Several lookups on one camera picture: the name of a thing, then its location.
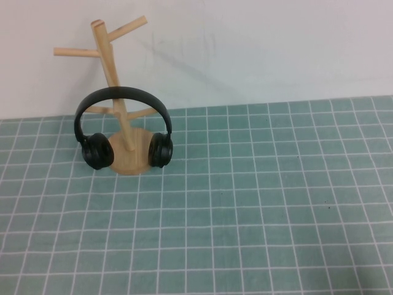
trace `wooden peg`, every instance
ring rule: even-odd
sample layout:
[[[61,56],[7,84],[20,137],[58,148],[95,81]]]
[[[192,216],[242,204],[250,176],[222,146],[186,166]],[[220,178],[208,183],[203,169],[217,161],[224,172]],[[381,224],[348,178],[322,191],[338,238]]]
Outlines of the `wooden peg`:
[[[105,106],[90,106],[85,112],[93,112],[95,114],[113,114],[113,109]]]
[[[99,57],[99,52],[92,49],[76,49],[76,48],[62,48],[55,47],[53,55],[63,57]]]
[[[142,111],[137,111],[137,112],[129,112],[127,114],[127,119],[128,120],[134,120],[140,117],[148,116],[155,114],[157,112],[156,109],[154,108],[149,108],[149,109],[143,109]]]
[[[115,29],[108,34],[109,42],[112,42],[113,40],[116,40],[117,38],[120,38],[121,36],[124,36],[135,29],[138,29],[140,26],[143,26],[146,23],[146,17],[143,16],[133,20],[132,22],[127,23],[126,25],[119,27],[118,29]]]

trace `ear cup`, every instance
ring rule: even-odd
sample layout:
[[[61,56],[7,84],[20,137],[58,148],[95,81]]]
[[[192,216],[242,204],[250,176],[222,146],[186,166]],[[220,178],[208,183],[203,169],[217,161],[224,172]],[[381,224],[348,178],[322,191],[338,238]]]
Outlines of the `ear cup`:
[[[172,159],[173,143],[169,135],[163,135],[163,144],[161,150],[161,163],[167,165]]]
[[[87,138],[82,146],[82,155],[86,163],[95,170],[112,165],[115,159],[112,146],[102,133],[95,133]]]
[[[154,133],[149,146],[149,165],[151,167],[160,167],[160,155],[162,150],[163,135],[161,133]]]
[[[172,159],[173,143],[168,135],[156,133],[149,146],[149,165],[152,167],[164,167]]]

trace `black headphones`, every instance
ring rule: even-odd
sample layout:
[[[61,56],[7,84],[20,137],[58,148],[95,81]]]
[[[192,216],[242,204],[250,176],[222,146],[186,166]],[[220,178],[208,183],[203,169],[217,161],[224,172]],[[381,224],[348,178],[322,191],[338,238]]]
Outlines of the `black headphones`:
[[[154,108],[164,119],[168,134],[155,133],[149,146],[149,165],[164,167],[172,158],[173,143],[171,141],[172,123],[165,105],[155,96],[131,87],[108,87],[97,90],[84,98],[77,110],[74,121],[75,137],[82,145],[82,155],[86,163],[99,170],[112,165],[115,155],[109,140],[102,133],[85,136],[80,126],[80,118],[84,111],[93,104],[104,100],[124,98],[145,103]]]

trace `green cutting mat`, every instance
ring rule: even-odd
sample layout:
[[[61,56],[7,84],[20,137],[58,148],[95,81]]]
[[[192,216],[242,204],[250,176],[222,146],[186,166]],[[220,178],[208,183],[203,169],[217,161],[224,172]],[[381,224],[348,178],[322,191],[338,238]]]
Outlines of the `green cutting mat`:
[[[132,177],[87,166],[70,116],[0,122],[1,295],[392,292],[391,96],[171,116],[171,163]]]

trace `wooden stand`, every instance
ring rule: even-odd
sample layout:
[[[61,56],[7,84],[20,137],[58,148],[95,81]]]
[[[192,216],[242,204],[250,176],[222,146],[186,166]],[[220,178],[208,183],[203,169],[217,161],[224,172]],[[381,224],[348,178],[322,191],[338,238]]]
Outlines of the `wooden stand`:
[[[108,33],[105,22],[96,20],[91,23],[94,39],[96,41],[96,50],[90,49],[73,49],[73,48],[54,48],[54,55],[67,57],[99,57],[104,69],[108,86],[119,86],[115,60],[111,42],[119,37],[145,25],[147,20],[145,16],[139,17],[130,23]],[[91,106],[86,110],[100,114],[113,114],[119,120],[120,131],[109,138],[114,153],[115,160],[111,168],[123,175],[138,175],[147,171],[150,166],[148,163],[148,152],[150,140],[153,136],[148,130],[142,128],[133,128],[129,120],[138,117],[154,114],[157,111],[153,108],[144,109],[138,112],[127,112],[124,100],[113,100],[113,108],[100,106]]]

